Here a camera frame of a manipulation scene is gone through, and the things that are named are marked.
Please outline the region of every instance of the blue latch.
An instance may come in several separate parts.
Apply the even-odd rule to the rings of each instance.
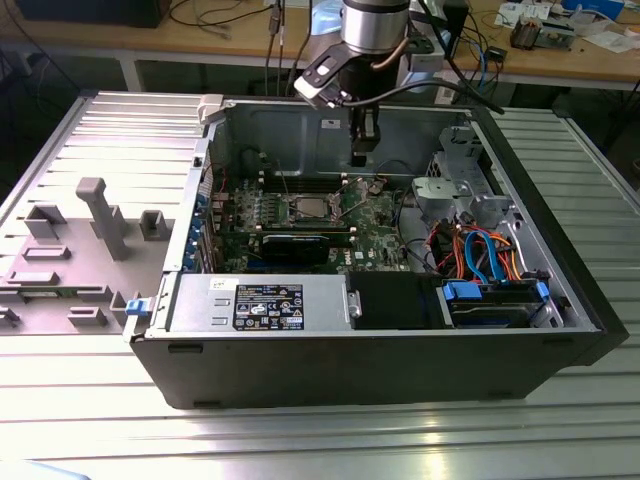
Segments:
[[[543,282],[536,283],[536,289],[538,290],[538,293],[540,294],[540,297],[542,297],[543,300],[549,300],[549,297],[551,296],[551,294],[549,293],[549,287],[547,287],[545,283]]]
[[[124,307],[124,311],[127,315],[138,315],[140,317],[146,317],[153,312],[153,305],[155,304],[156,297],[136,298],[135,300],[129,300],[127,306]]]
[[[473,282],[448,282],[442,290],[445,300],[482,300],[480,286]]]

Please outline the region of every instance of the metal bracket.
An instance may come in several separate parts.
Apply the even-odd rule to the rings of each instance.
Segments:
[[[347,308],[351,318],[360,318],[362,316],[362,306],[360,305],[360,292],[357,290],[347,294]]]

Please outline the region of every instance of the wire bundle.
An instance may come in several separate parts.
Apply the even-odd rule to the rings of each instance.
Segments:
[[[522,276],[518,272],[515,246],[499,233],[473,225],[463,225],[460,228],[451,226],[447,231],[443,224],[437,223],[426,242],[430,248],[432,248],[433,240],[437,234],[451,238],[452,252],[442,259],[435,268],[436,272],[445,277],[459,280],[473,278],[479,283],[489,283],[489,278],[482,272],[482,265],[485,260],[488,260],[494,280],[522,280]],[[474,245],[486,248],[477,263],[474,263],[473,259]],[[444,267],[450,264],[452,259],[455,260],[455,266],[448,272],[443,272]]]

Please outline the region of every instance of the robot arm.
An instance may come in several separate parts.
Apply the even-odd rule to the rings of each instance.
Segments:
[[[433,0],[427,0],[427,3],[424,0],[418,0],[417,5],[411,5],[409,0],[343,0],[342,42],[318,56],[294,83],[298,93],[314,107],[350,108],[353,166],[363,166],[366,153],[373,151],[380,142],[379,106],[374,99],[384,97],[394,89],[401,57],[417,58],[414,56],[429,55],[434,51],[428,38],[409,22],[411,10],[434,25],[431,11],[438,14],[441,9]],[[464,2],[462,9],[456,9],[461,10],[463,16],[458,15],[457,21],[459,31],[467,13]],[[448,58],[452,42],[445,48],[436,28],[434,25],[434,33]],[[441,84],[460,90],[437,80],[423,84]],[[418,85],[405,85],[403,90],[413,86]],[[486,103],[471,93],[476,100]]]

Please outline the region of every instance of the power supply label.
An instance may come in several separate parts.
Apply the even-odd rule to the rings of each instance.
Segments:
[[[238,285],[233,328],[304,330],[302,285]]]

